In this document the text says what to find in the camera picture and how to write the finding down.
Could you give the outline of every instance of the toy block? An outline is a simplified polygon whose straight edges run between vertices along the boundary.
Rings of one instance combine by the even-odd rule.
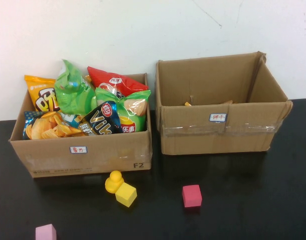
[[[118,202],[129,208],[137,197],[136,188],[124,182],[115,193],[115,196]]]
[[[118,188],[122,185],[124,179],[122,178],[122,174],[120,171],[113,171],[109,175],[109,178],[105,181],[105,189],[111,194],[116,193]]]
[[[52,224],[35,229],[35,240],[56,240],[56,230]]]
[[[184,206],[198,207],[202,204],[202,194],[199,185],[189,185],[183,187]]]

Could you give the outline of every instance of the lay's chip bag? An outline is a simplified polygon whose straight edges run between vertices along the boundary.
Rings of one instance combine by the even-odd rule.
[[[87,115],[97,107],[93,86],[83,78],[79,69],[67,60],[63,60],[63,68],[54,88],[64,114]]]
[[[55,79],[25,75],[29,95],[39,112],[57,112],[60,110],[54,90]]]
[[[114,101],[117,104],[117,113],[123,133],[140,132],[145,130],[146,110],[150,90],[139,91],[123,98],[118,98],[111,92],[100,87],[95,90],[97,104],[105,101]]]
[[[117,73],[105,72],[87,67],[90,79],[96,88],[105,89],[119,98],[127,97],[138,91],[148,90],[148,86]]]

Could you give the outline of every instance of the potato chips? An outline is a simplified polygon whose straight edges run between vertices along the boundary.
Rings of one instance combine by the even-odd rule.
[[[80,137],[85,134],[63,120],[55,111],[26,111],[23,139],[56,139],[65,137]]]
[[[24,78],[36,111],[57,112],[60,110],[54,90],[55,79],[27,75]]]

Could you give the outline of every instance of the label sticker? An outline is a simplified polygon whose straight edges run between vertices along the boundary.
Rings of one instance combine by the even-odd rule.
[[[225,122],[226,121],[226,113],[212,113],[209,116],[209,121],[211,122]]]
[[[111,84],[120,84],[123,80],[120,77],[113,77],[109,80]]]
[[[75,115],[74,114],[64,114],[62,112],[60,112],[59,114],[61,114],[62,118],[67,121],[67,122],[72,122],[74,120]]]
[[[105,115],[105,117],[110,117],[113,113],[111,105],[108,103],[103,104],[102,113]]]
[[[70,146],[69,150],[71,151],[71,154],[86,154],[87,153],[87,147],[85,146]]]

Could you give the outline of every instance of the red snack bag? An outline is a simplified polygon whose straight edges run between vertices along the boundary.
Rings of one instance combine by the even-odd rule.
[[[87,67],[87,70],[94,87],[105,89],[119,98],[127,97],[138,91],[148,90],[148,86],[127,76],[112,72],[107,73],[90,66]]]

